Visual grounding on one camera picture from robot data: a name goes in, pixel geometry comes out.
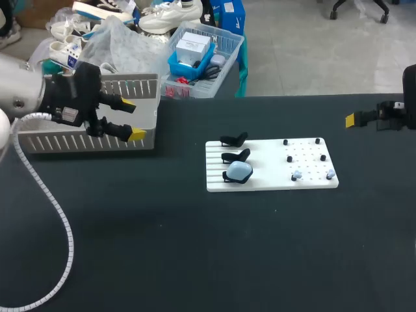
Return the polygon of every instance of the cable wrap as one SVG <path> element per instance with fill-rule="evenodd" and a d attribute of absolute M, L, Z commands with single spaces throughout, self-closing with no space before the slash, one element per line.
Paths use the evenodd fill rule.
<path fill-rule="evenodd" d="M 30 164 L 30 162 L 27 160 L 20 146 L 19 136 L 18 136 L 19 129 L 21 125 L 23 125 L 25 122 L 29 120 L 51 120 L 51 119 L 52 119 L 52 115 L 40 113 L 40 112 L 28 114 L 24 116 L 22 119 L 16 119 L 16 121 L 12 125 L 12 141 L 13 141 L 14 148 L 20 160 L 28 169 L 30 174 L 33 176 L 34 180 L 38 183 L 39 187 L 43 190 L 48 200 L 52 203 L 53 207 L 57 210 L 57 213 L 59 214 L 60 219 L 62 220 L 62 223 L 64 224 L 66 236 L 68 238 L 68 260 L 66 262 L 66 267 L 65 267 L 64 273 L 62 274 L 62 277 L 59 279 L 57 285 L 46 296 L 44 296 L 43 298 L 39 299 L 36 302 L 33 302 L 32 304 L 28 304 L 23 307 L 0 307 L 0 312 L 24 312 L 24 311 L 29 311 L 31 309 L 34 309 L 44 304 L 49 299 L 51 299 L 54 295 L 56 295 L 59 289 L 64 285 L 71 271 L 71 267 L 73 263 L 73 236 L 72 236 L 70 223 L 68 222 L 68 219 L 66 218 L 64 211 L 60 207 L 55 197 L 53 197 L 52 193 L 46 187 L 45 183 L 40 179 L 39 175 L 36 173 L 32 165 Z"/>

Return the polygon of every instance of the cardboard box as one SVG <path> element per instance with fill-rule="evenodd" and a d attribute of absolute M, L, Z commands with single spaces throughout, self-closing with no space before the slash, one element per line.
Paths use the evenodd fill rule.
<path fill-rule="evenodd" d="M 222 0 L 219 26 L 234 34 L 243 35 L 246 11 L 241 0 Z"/>
<path fill-rule="evenodd" d="M 32 0 L 32 5 L 21 11 L 16 19 L 22 27 L 45 29 L 57 10 L 72 5 L 73 0 Z"/>

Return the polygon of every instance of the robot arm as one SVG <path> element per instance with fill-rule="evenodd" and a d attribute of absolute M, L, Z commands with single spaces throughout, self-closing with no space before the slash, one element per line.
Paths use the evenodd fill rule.
<path fill-rule="evenodd" d="M 365 127 L 376 122 L 377 130 L 416 129 L 416 65 L 407 67 L 403 73 L 404 102 L 384 101 L 376 109 L 357 111 L 345 119 L 349 127 Z"/>
<path fill-rule="evenodd" d="M 108 134 L 127 142 L 141 140 L 146 134 L 130 125 L 114 125 L 105 117 L 98 119 L 96 109 L 100 103 L 130 114 L 136 107 L 117 94 L 101 92 L 101 72 L 97 66 L 82 63 L 73 75 L 45 78 L 26 63 L 0 54 L 0 68 L 0 111 L 4 112 L 0 112 L 0 149 L 5 144 L 5 135 L 1 133 L 10 129 L 8 121 L 33 112 L 48 113 L 58 124 L 84 125 L 86 133 L 93 137 Z"/>

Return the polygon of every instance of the scissors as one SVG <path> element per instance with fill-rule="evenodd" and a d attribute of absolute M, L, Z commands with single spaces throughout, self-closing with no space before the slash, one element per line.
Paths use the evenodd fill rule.
<path fill-rule="evenodd" d="M 215 79 L 218 77 L 218 75 L 221 72 L 221 68 L 218 65 L 211 65 L 206 67 L 206 69 L 204 70 L 204 72 L 202 73 L 201 76 L 199 76 L 197 79 L 191 80 L 189 81 L 189 83 L 195 83 L 199 80 L 211 80 L 211 79 Z"/>

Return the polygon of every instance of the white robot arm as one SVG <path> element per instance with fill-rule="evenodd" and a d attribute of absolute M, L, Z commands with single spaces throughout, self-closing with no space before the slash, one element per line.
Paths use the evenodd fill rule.
<path fill-rule="evenodd" d="M 130 125 L 114 125 L 106 117 L 98 119 L 96 109 L 100 103 L 130 114 L 136 107 L 120 95 L 101 91 L 97 66 L 82 63 L 73 75 L 45 78 L 40 70 L 0 53 L 0 68 L 0 149 L 10 132 L 9 121 L 34 112 L 50 114 L 51 121 L 58 124 L 85 125 L 86 133 L 92 137 L 107 134 L 128 142 L 141 140 L 146 134 Z"/>

